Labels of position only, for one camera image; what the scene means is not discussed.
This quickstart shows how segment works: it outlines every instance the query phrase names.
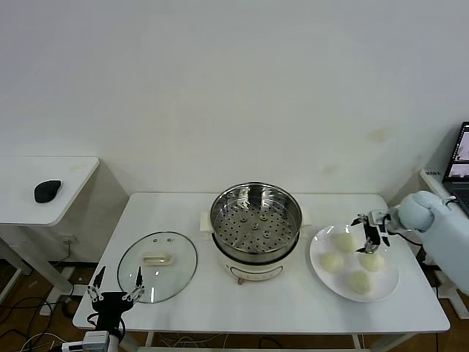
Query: glass lid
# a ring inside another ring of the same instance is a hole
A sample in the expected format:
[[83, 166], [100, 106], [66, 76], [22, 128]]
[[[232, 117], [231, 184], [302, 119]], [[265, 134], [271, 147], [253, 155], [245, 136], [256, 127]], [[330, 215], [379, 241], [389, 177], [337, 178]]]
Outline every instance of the glass lid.
[[145, 293], [142, 303], [158, 303], [181, 292], [197, 267], [196, 248], [177, 232], [155, 232], [135, 242], [123, 255], [117, 270], [122, 291], [135, 287], [141, 267]]

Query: computer mouse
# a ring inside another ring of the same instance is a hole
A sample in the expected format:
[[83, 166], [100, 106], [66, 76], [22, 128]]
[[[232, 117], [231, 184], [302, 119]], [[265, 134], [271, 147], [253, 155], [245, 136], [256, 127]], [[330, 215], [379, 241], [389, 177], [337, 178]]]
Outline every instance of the computer mouse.
[[34, 200], [38, 203], [47, 203], [57, 195], [62, 182], [60, 180], [49, 180], [41, 182], [34, 189]]

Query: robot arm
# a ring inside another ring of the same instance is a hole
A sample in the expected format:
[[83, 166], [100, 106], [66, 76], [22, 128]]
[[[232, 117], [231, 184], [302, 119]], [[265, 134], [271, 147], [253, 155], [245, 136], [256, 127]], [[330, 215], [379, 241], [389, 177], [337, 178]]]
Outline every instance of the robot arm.
[[[144, 294], [141, 269], [137, 274], [135, 288], [126, 292], [103, 292], [100, 287], [104, 277], [104, 266], [96, 275], [93, 284], [88, 286], [87, 292], [92, 300], [92, 307], [96, 313], [88, 316], [88, 321], [95, 325], [94, 331], [88, 331], [83, 341], [66, 342], [62, 345], [62, 352], [118, 352], [119, 343], [125, 334], [122, 313], [133, 307]], [[96, 324], [90, 319], [97, 316]]]
[[[352, 224], [363, 222], [365, 230], [367, 226], [374, 228], [374, 234], [382, 234], [383, 228], [390, 234], [417, 232], [426, 253], [460, 290], [469, 293], [469, 219], [452, 211], [447, 206], [450, 200], [420, 191], [405, 197], [395, 208], [360, 215]], [[373, 253], [380, 243], [376, 235], [372, 240], [365, 233], [365, 247], [358, 251]]]

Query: white plate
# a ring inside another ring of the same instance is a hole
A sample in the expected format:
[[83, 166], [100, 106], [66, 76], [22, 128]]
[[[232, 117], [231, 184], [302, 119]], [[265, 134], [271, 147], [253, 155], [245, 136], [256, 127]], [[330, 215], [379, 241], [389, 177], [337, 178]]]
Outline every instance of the white plate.
[[[353, 235], [357, 242], [357, 249], [365, 244], [365, 233], [363, 225], [357, 226], [336, 225], [320, 230], [312, 239], [309, 247], [309, 258], [317, 276], [335, 293], [342, 297], [357, 302], [376, 302], [388, 297], [395, 291], [399, 282], [399, 269], [395, 265], [392, 257], [392, 247], [381, 244], [377, 253], [385, 259], [385, 268], [382, 271], [367, 271], [360, 263], [359, 256], [365, 255], [357, 252], [344, 253], [338, 250], [331, 240], [335, 235], [348, 232]], [[329, 273], [324, 270], [320, 263], [320, 255], [327, 252], [335, 252], [344, 258], [344, 267], [338, 273]], [[353, 271], [365, 271], [372, 283], [372, 290], [362, 295], [356, 293], [347, 283], [347, 276]]]

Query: white table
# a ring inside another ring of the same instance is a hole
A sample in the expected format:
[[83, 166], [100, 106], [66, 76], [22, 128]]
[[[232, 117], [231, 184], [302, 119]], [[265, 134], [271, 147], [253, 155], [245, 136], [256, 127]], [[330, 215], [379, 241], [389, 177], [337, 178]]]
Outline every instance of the white table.
[[[61, 295], [72, 291], [67, 279], [73, 269], [65, 268], [59, 273], [44, 254], [34, 249], [34, 243], [21, 227], [49, 227], [62, 220], [98, 164], [96, 157], [0, 157], [0, 224], [16, 227], [13, 238], [0, 231], [1, 254], [17, 268], [24, 265], [21, 261], [24, 259], [53, 284], [54, 289], [47, 298], [52, 307]], [[34, 188], [47, 180], [61, 180], [62, 185], [52, 201], [36, 203]], [[47, 306], [40, 312], [41, 315], [50, 313]]]
[[[432, 288], [401, 238], [391, 239], [400, 270], [400, 282], [384, 301], [363, 304], [348, 301], [329, 290], [307, 261], [311, 237], [330, 224], [350, 223], [358, 213], [387, 208], [370, 194], [295, 195], [312, 226], [291, 253], [291, 266], [279, 277], [247, 285], [217, 262], [213, 242], [199, 232], [200, 214], [210, 209], [216, 194], [134, 194], [101, 258], [105, 265], [102, 291], [119, 290], [120, 258], [140, 238], [171, 230], [194, 243], [199, 263], [191, 283], [178, 295], [158, 304], [136, 304], [122, 316], [130, 331], [186, 331], [258, 334], [397, 334], [380, 342], [387, 351], [415, 333], [445, 331], [449, 321]], [[90, 329], [86, 317], [93, 313], [88, 296], [73, 319], [75, 326]]]

